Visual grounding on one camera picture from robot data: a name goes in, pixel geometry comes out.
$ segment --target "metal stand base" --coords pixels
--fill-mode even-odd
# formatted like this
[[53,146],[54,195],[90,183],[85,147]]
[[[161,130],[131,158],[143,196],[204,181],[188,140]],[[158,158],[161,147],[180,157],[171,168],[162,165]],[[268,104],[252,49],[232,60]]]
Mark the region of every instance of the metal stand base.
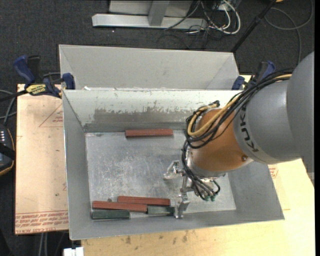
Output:
[[[125,28],[148,28],[167,29],[181,21],[179,17],[164,17],[160,25],[150,25],[148,16],[121,15],[121,14],[96,14],[92,16],[94,27],[125,27]],[[203,26],[205,21],[202,18],[187,18],[181,24],[174,27],[178,30],[187,30],[192,27],[198,30],[198,26]]]

